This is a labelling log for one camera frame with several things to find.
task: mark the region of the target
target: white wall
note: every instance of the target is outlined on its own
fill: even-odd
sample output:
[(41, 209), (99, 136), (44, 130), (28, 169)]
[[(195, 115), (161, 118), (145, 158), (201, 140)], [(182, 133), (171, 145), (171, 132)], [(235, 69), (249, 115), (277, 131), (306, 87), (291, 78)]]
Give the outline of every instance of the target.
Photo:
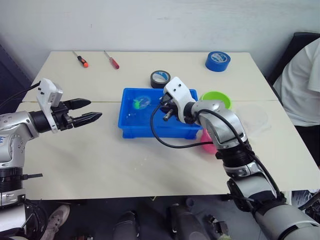
[(300, 31), (320, 31), (319, 0), (0, 0), (0, 44), (32, 79), (71, 49), (245, 51), (267, 74)]

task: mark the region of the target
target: blue tray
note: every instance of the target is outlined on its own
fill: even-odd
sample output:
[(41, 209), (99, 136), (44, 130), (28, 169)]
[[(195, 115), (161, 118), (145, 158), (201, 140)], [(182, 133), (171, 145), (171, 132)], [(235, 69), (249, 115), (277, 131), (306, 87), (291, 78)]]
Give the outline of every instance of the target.
[[(163, 89), (153, 88), (125, 88), (118, 120), (118, 127), (123, 130), (122, 137), (152, 138), (150, 117), (163, 96)], [(197, 92), (190, 89), (191, 96), (198, 100)], [(164, 113), (159, 109), (153, 119), (154, 129), (162, 138), (195, 139), (197, 132), (202, 129), (196, 124), (184, 124), (172, 116), (164, 121)]]

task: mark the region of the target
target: screwdriver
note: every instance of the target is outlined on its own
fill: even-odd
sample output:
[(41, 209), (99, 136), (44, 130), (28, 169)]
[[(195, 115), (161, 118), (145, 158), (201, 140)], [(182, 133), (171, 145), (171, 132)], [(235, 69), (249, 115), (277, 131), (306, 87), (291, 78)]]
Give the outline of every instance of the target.
[(119, 69), (119, 64), (116, 62), (116, 60), (114, 60), (113, 57), (110, 57), (109, 54), (108, 54), (106, 51), (104, 51), (104, 53), (105, 53), (105, 55), (108, 57), (111, 65), (112, 65), (115, 69)]
[(87, 63), (86, 60), (84, 60), (84, 59), (82, 58), (82, 56), (78, 56), (78, 54), (76, 54), (75, 51), (72, 51), (72, 52), (74, 53), (74, 55), (75, 55), (76, 58), (79, 60), (79, 62), (83, 65), (84, 68), (89, 67), (89, 64)]

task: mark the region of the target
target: black cable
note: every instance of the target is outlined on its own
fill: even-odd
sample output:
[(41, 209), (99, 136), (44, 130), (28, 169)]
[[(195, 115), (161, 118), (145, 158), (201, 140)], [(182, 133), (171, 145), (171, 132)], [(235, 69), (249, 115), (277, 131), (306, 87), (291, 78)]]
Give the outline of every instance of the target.
[[(154, 119), (154, 116), (157, 112), (157, 110), (161, 107), (161, 103), (155, 108), (155, 110), (152, 112), (151, 114), (151, 118), (150, 118), (150, 126), (151, 126), (151, 131), (154, 135), (154, 137), (160, 142), (162, 143), (163, 145), (167, 146), (167, 147), (170, 147), (170, 148), (174, 148), (174, 149), (185, 149), (185, 148), (191, 148), (191, 147), (195, 147), (195, 146), (200, 146), (200, 145), (205, 145), (205, 144), (213, 144), (213, 142), (210, 142), (210, 141), (206, 141), (206, 142), (198, 142), (198, 143), (193, 143), (193, 144), (190, 144), (190, 145), (183, 145), (183, 146), (175, 146), (175, 145), (171, 145), (171, 144), (168, 144), (164, 141), (162, 141), (156, 131), (155, 131), (155, 128), (154, 128), (154, 124), (153, 124), (153, 119)], [(198, 120), (199, 121), (199, 115), (200, 113), (208, 113), (208, 114), (211, 114), (215, 117), (217, 117), (218, 119), (220, 119), (224, 124), (227, 125), (227, 127), (232, 131), (232, 133), (234, 134), (235, 138), (238, 140), (239, 144), (241, 144), (244, 149), (246, 149), (246, 151), (248, 152), (249, 156), (255, 160), (257, 162), (257, 164), (262, 168), (262, 170), (264, 171), (265, 175), (268, 177), (271, 185), (273, 186), (275, 192), (276, 192), (276, 196), (277, 198), (280, 198), (281, 197), (281, 192), (278, 188), (278, 185), (276, 184), (275, 180), (273, 179), (273, 177), (271, 176), (271, 174), (268, 172), (267, 168), (263, 165), (263, 163), (260, 161), (259, 158), (256, 157), (255, 155), (255, 152), (252, 151), (251, 149), (248, 149), (247, 146), (245, 145), (245, 143), (242, 141), (241, 137), (239, 136), (239, 134), (237, 133), (236, 129), (231, 125), (230, 122), (228, 122), (223, 116), (221, 116), (220, 114), (214, 112), (214, 111), (211, 111), (211, 110), (208, 110), (208, 109), (201, 109), (199, 110), (196, 115), (195, 115), (195, 118), (194, 118), (194, 121)]]
[(257, 156), (255, 155), (255, 152), (252, 151), (251, 149), (248, 149), (247, 146), (245, 145), (245, 143), (242, 141), (241, 137), (239, 136), (239, 134), (237, 133), (237, 131), (235, 130), (235, 128), (230, 124), (230, 122), (228, 122), (223, 116), (221, 116), (220, 114), (208, 110), (208, 109), (201, 109), (199, 110), (196, 115), (195, 115), (195, 119), (199, 120), (199, 115), (200, 113), (208, 113), (208, 114), (212, 114), (215, 117), (217, 117), (218, 119), (220, 119), (222, 122), (224, 122), (228, 128), (232, 131), (232, 133), (234, 134), (234, 136), (236, 137), (236, 139), (238, 140), (239, 144), (241, 144), (242, 146), (245, 147), (245, 149), (248, 151), (249, 155), (251, 158), (253, 158), (253, 160), (255, 160), (258, 165), (262, 168), (262, 170), (264, 171), (265, 175), (268, 177), (268, 179), (270, 180), (270, 183), (272, 184), (274, 190), (276, 191), (276, 195), (277, 197), (281, 196), (280, 190), (278, 188), (278, 185), (276, 184), (275, 180), (273, 179), (273, 177), (271, 176), (271, 174), (268, 172), (267, 168), (263, 165), (263, 163), (260, 161), (259, 158), (257, 158)]
[(320, 200), (320, 191), (318, 191), (316, 194), (314, 194), (305, 204), (298, 207), (301, 211), (307, 209), (312, 204), (314, 204), (316, 201)]
[(248, 202), (252, 202), (252, 203), (256, 203), (257, 200), (254, 200), (252, 198), (248, 198), (248, 197), (241, 197), (241, 196), (236, 196), (236, 195), (232, 195), (230, 193), (227, 193), (228, 196), (230, 196), (231, 198), (233, 199), (239, 199), (239, 200), (245, 200), (245, 201), (248, 201)]
[(38, 223), (38, 230), (36, 233), (36, 238), (34, 238), (34, 239), (40, 240), (42, 238), (42, 236), (44, 235), (44, 233), (47, 229), (47, 226), (48, 226), (47, 212), (39, 204), (35, 204), (32, 201), (30, 201), (29, 199), (25, 200), (25, 204), (31, 206), (31, 208), (34, 212), (34, 216), (35, 216), (37, 223)]
[(34, 84), (34, 85), (32, 85), (32, 86), (30, 86), (30, 87), (22, 90), (22, 91), (19, 91), (19, 92), (13, 94), (12, 96), (10, 96), (9, 98), (7, 98), (6, 100), (4, 100), (4, 101), (0, 104), (0, 109), (1, 109), (4, 105), (6, 105), (9, 101), (11, 101), (12, 99), (14, 99), (15, 97), (19, 96), (20, 94), (26, 93), (26, 92), (28, 92), (28, 91), (30, 91), (30, 90), (38, 87), (39, 85), (40, 85), (40, 82), (38, 82), (38, 83), (36, 83), (36, 84)]
[(159, 104), (152, 112), (151, 117), (150, 117), (150, 127), (151, 127), (151, 131), (153, 133), (153, 136), (163, 145), (169, 147), (169, 148), (173, 148), (173, 149), (186, 149), (186, 148), (191, 148), (191, 147), (195, 147), (195, 146), (200, 146), (200, 145), (205, 145), (205, 144), (214, 144), (212, 141), (205, 141), (205, 142), (197, 142), (197, 143), (193, 143), (193, 144), (189, 144), (189, 145), (182, 145), (182, 146), (175, 146), (175, 145), (171, 145), (169, 143), (166, 143), (164, 141), (162, 141), (160, 139), (160, 137), (157, 135), (156, 131), (155, 131), (155, 127), (154, 127), (154, 117), (156, 112), (158, 111), (158, 109), (161, 107), (161, 104)]

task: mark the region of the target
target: white table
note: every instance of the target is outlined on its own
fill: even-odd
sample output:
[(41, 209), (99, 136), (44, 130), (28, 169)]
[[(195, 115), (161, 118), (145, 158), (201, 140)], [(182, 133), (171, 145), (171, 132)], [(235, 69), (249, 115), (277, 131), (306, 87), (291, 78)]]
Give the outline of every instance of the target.
[[(254, 106), (267, 115), (261, 131), (247, 126), (253, 150), (280, 190), (320, 188), (320, 172), (306, 146), (276, 100), (234, 101), (240, 112)], [(23, 102), (18, 111), (37, 111), (37, 103)], [(222, 161), (202, 147), (172, 149), (154, 138), (123, 139), (117, 127), (120, 103), (94, 102), (72, 111), (103, 112), (96, 122), (28, 142), (24, 173), (43, 173), (24, 181), (30, 199), (87, 199), (168, 195), (211, 195), (228, 192)], [(250, 122), (256, 110), (240, 119)], [(185, 139), (168, 139), (183, 145)]]
[[(164, 70), (179, 77), (198, 94), (220, 91), (232, 101), (277, 100), (248, 52), (231, 52), (224, 72), (205, 67), (207, 52), (110, 52), (119, 63), (113, 69), (103, 51), (77, 52), (88, 63), (83, 68), (71, 51), (53, 51), (33, 83), (47, 78), (58, 83), (63, 99), (85, 98), (92, 102), (120, 102), (124, 88), (150, 88), (150, 74)], [(23, 102), (35, 102), (29, 92)]]

